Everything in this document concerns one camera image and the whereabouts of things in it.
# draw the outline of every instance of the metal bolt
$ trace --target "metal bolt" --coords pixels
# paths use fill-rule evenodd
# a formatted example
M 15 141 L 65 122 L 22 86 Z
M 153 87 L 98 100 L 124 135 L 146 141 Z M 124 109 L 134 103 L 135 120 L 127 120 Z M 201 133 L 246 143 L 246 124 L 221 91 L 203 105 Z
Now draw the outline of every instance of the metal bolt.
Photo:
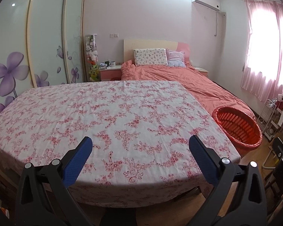
M 31 163 L 30 163 L 30 162 L 29 162 L 29 163 L 26 163 L 24 167 L 25 167 L 25 168 L 30 168 L 30 167 L 31 167 Z
M 227 158 L 222 158 L 221 160 L 224 164 L 229 164 L 231 161 Z
M 257 163 L 255 161 L 251 161 L 251 166 L 252 167 L 257 167 Z
M 54 159 L 51 164 L 53 164 L 54 166 L 59 165 L 60 160 L 59 159 Z

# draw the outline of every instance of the white tablecloth with red flowers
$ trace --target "white tablecloth with red flowers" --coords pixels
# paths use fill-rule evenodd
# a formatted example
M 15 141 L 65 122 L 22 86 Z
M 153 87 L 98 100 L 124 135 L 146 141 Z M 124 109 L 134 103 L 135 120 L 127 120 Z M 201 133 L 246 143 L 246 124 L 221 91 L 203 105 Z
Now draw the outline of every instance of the white tablecloth with red flowers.
M 168 201 L 204 177 L 189 151 L 197 134 L 220 157 L 240 156 L 178 82 L 114 81 L 30 89 L 0 113 L 0 165 L 62 158 L 88 136 L 93 151 L 69 189 L 86 204 L 140 207 Z

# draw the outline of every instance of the pink curtain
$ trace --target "pink curtain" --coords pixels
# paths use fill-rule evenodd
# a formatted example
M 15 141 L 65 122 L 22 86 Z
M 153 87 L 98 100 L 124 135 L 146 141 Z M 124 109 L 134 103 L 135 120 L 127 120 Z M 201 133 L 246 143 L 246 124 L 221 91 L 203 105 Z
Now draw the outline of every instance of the pink curtain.
M 241 87 L 261 102 L 283 93 L 283 5 L 246 0 L 249 33 Z

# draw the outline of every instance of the red basket on floor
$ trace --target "red basket on floor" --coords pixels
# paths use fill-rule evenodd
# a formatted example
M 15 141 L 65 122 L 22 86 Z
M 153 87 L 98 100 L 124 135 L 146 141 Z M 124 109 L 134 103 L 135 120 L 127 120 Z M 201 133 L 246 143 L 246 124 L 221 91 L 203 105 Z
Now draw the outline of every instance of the red basket on floor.
M 221 106 L 213 111 L 212 117 L 242 157 L 261 144 L 262 133 L 258 124 L 244 112 Z
M 120 77 L 114 77 L 110 79 L 111 81 L 121 81 L 122 79 Z

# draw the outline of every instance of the bed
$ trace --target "bed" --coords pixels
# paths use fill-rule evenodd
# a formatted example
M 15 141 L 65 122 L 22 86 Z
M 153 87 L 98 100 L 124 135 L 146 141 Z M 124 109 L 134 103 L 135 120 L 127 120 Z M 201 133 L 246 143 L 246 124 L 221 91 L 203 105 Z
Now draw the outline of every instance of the bed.
M 169 48 L 185 52 L 186 68 L 167 66 L 138 66 L 134 65 L 133 50 L 146 48 Z M 189 63 L 189 45 L 165 40 L 124 40 L 124 61 L 122 65 L 122 80 L 156 80 L 178 81 L 184 86 L 209 112 L 219 106 L 237 108 L 254 118 L 251 109 L 239 98 L 201 75 Z
M 69 190 L 82 203 L 141 207 L 205 184 L 188 148 L 197 134 L 220 157 L 240 156 L 175 81 L 114 81 L 30 89 L 0 113 L 0 166 L 62 158 L 88 136 L 93 151 Z

